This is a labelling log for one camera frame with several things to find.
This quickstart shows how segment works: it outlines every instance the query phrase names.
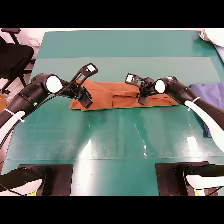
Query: blue object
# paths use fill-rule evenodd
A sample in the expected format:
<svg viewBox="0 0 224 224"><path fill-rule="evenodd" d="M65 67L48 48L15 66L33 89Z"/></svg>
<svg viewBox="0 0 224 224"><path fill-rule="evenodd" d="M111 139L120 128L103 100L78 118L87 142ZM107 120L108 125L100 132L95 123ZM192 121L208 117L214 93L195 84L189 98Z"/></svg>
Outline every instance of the blue object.
<svg viewBox="0 0 224 224"><path fill-rule="evenodd" d="M224 82L216 84L192 84L190 86L206 102L224 109ZM206 135L212 137L208 126L204 123Z"/></svg>

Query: teal tabletop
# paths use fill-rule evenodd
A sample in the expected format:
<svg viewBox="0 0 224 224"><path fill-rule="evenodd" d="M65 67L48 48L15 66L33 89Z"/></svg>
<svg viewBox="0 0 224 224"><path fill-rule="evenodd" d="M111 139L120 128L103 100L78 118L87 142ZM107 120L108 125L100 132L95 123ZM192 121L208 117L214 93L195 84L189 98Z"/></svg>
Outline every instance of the teal tabletop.
<svg viewBox="0 0 224 224"><path fill-rule="evenodd" d="M174 75L186 85L224 80L218 53L196 31L49 32L32 76L69 81L89 62L99 69L91 77L97 82L123 82L127 73ZM184 106L81 112L70 110L70 101L57 97L15 128L3 173L19 164L72 163L71 195L158 195L157 162L224 164Z"/></svg>

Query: office chair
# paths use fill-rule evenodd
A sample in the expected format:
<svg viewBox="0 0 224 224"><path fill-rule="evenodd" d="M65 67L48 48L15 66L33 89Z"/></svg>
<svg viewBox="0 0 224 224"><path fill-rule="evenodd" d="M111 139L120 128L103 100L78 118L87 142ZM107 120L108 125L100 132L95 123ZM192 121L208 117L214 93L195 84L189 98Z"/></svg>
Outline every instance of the office chair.
<svg viewBox="0 0 224 224"><path fill-rule="evenodd" d="M0 37L0 79L8 79L8 82L0 90L1 93L9 94L8 86L17 78L20 78L23 86L26 86L24 74L31 73L32 70L25 70L29 63L34 63L31 60L34 54L32 47L20 45L15 34L20 32L19 28L2 28L2 32L7 32L12 37L14 43L6 43Z"/></svg>

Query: chair armrest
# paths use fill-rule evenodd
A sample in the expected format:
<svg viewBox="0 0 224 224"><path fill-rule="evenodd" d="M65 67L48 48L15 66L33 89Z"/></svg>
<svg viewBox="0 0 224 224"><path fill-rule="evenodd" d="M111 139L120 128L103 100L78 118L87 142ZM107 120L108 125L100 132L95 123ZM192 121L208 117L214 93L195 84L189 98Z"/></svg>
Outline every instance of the chair armrest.
<svg viewBox="0 0 224 224"><path fill-rule="evenodd" d="M13 34L18 34L21 29L20 28L2 28L2 32L7 32L7 33L13 33Z"/></svg>

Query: chair backrest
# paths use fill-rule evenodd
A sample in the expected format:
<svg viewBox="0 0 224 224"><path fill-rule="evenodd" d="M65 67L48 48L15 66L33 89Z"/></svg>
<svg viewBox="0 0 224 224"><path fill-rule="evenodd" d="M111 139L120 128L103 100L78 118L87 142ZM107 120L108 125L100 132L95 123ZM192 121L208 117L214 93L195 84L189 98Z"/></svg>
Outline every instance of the chair backrest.
<svg viewBox="0 0 224 224"><path fill-rule="evenodd" d="M5 40L0 36L0 47L5 44L6 44Z"/></svg>

